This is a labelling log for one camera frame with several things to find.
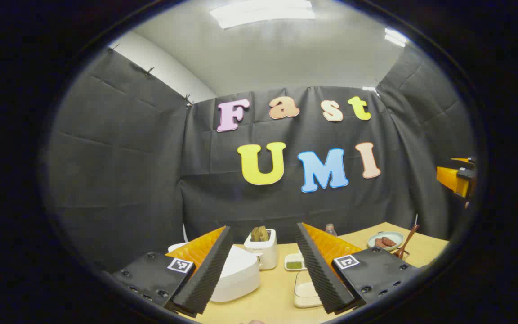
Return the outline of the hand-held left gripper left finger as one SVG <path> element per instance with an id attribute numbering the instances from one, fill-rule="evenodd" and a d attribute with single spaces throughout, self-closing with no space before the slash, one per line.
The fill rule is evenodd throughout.
<path id="1" fill-rule="evenodd" d="M 222 226 L 172 252 L 147 252 L 111 277 L 158 307 L 195 318 L 210 301 L 232 245 L 231 227 Z"/>

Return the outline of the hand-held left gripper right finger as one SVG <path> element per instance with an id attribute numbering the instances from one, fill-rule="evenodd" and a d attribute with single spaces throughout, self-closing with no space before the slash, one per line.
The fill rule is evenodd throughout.
<path id="1" fill-rule="evenodd" d="M 305 223 L 297 224 L 295 239 L 327 313 L 368 307 L 420 274 L 418 267 L 384 248 L 362 250 Z"/>

